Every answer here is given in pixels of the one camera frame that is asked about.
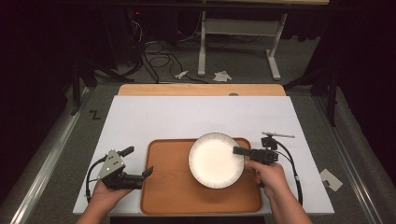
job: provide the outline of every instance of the white table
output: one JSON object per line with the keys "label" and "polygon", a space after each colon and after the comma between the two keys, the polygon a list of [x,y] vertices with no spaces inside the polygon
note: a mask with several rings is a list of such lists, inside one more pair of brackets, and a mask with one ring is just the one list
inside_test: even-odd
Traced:
{"label": "white table", "polygon": [[[123,150],[134,146],[134,153],[123,158],[126,164],[124,172],[140,175],[145,169],[148,145],[153,140],[199,138],[206,133],[217,132],[244,137],[252,148],[261,148],[263,131],[296,136],[277,140],[289,149],[294,158],[303,188],[304,209],[311,215],[332,214],[332,204],[288,96],[115,96],[91,164],[110,149]],[[279,157],[279,162],[284,166],[290,188],[297,196],[289,162],[283,157]],[[97,176],[99,170],[100,166],[94,169],[92,177]],[[75,214],[81,214],[87,205],[84,191],[85,182],[73,210]],[[110,215],[143,216],[140,198],[141,190],[134,190]],[[262,199],[264,206],[257,215],[271,212],[263,193]]]}

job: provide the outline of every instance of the wooden table edge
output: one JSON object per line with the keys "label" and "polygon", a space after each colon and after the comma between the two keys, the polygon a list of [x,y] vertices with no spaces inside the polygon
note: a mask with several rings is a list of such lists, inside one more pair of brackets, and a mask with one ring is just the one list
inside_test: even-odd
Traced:
{"label": "wooden table edge", "polygon": [[124,84],[118,95],[140,96],[286,96],[279,84]]}

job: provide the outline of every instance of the white desk frame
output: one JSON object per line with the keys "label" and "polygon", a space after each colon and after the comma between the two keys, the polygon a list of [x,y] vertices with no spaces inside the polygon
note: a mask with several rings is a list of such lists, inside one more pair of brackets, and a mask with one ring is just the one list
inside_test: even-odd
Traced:
{"label": "white desk frame", "polygon": [[[268,0],[247,0],[245,2],[262,2],[262,3],[275,3],[276,1]],[[287,1],[278,1],[278,3],[286,3]],[[289,4],[316,4],[324,5],[329,2],[324,1],[290,1]],[[277,45],[282,35],[283,28],[286,23],[288,14],[282,14],[279,21],[240,21],[240,20],[219,20],[219,19],[207,19],[206,12],[202,12],[201,22],[201,47],[198,59],[198,76],[203,77],[205,75],[205,62],[206,62],[206,49],[205,39],[206,34],[222,34],[222,35],[261,35],[269,36],[274,38],[274,42],[271,49],[265,51],[267,61],[271,68],[272,77],[274,80],[280,80],[279,70],[277,69],[275,52]]]}

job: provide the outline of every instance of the desk leg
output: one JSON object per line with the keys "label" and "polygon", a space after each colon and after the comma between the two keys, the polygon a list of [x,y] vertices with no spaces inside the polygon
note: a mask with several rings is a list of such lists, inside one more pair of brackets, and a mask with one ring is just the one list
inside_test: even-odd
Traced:
{"label": "desk leg", "polygon": [[277,44],[279,43],[280,40],[280,36],[282,35],[283,32],[283,27],[285,27],[285,22],[287,17],[288,14],[282,14],[282,16],[280,17],[279,25],[277,26],[277,30],[276,30],[274,45],[272,49],[268,49],[266,51],[267,60],[268,63],[270,64],[271,73],[273,75],[274,80],[280,80],[280,74],[279,74],[279,70],[277,70],[277,65],[274,55],[276,52]]}
{"label": "desk leg", "polygon": [[206,63],[205,38],[206,38],[206,12],[203,11],[202,22],[201,22],[201,48],[199,50],[199,60],[198,60],[198,77],[205,76],[205,63]]}

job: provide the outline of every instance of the white bowl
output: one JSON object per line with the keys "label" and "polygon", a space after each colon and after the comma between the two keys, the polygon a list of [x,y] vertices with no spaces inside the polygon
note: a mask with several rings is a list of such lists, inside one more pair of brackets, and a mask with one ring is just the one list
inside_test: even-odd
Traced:
{"label": "white bowl", "polygon": [[230,136],[209,133],[192,145],[189,166],[192,175],[201,184],[212,189],[223,189],[238,180],[244,171],[244,156],[233,154],[239,147]]}

